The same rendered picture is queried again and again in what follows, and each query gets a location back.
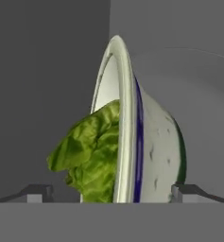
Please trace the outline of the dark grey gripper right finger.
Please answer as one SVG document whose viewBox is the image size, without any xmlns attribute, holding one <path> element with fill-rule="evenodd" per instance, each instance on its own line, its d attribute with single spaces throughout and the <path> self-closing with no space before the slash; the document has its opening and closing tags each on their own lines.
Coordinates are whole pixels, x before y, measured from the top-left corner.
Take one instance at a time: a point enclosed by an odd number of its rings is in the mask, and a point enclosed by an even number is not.
<svg viewBox="0 0 224 242">
<path fill-rule="evenodd" d="M 224 203 L 224 198 L 208 194 L 195 184 L 171 186 L 172 203 Z"/>
</svg>

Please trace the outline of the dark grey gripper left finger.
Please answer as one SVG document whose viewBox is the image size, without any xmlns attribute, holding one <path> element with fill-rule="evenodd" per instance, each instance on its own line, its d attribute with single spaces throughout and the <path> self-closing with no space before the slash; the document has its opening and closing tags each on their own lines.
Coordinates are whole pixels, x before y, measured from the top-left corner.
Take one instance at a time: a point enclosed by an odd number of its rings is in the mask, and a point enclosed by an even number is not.
<svg viewBox="0 0 224 242">
<path fill-rule="evenodd" d="M 53 202 L 52 184 L 29 184 L 16 194 L 0 198 L 0 203 L 49 203 Z"/>
</svg>

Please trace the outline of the green lettuce leaf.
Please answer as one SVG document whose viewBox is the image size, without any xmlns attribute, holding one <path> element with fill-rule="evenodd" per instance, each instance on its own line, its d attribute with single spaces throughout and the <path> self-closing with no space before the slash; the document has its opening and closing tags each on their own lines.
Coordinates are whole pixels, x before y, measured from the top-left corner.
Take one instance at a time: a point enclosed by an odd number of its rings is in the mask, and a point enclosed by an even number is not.
<svg viewBox="0 0 224 242">
<path fill-rule="evenodd" d="M 65 183 L 84 202 L 112 203 L 115 185 L 120 101 L 82 118 L 47 157 L 50 171 L 66 171 Z"/>
</svg>

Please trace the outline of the white bowl with blue rim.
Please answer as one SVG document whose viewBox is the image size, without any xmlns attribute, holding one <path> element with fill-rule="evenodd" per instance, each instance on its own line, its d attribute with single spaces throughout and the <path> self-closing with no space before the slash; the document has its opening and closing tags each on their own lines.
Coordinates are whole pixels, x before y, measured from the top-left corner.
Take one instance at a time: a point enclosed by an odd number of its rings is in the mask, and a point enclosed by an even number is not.
<svg viewBox="0 0 224 242">
<path fill-rule="evenodd" d="M 185 182 L 186 155 L 181 130 L 142 88 L 123 39 L 112 37 L 97 74 L 91 111 L 120 101 L 115 203 L 169 203 L 173 185 Z"/>
</svg>

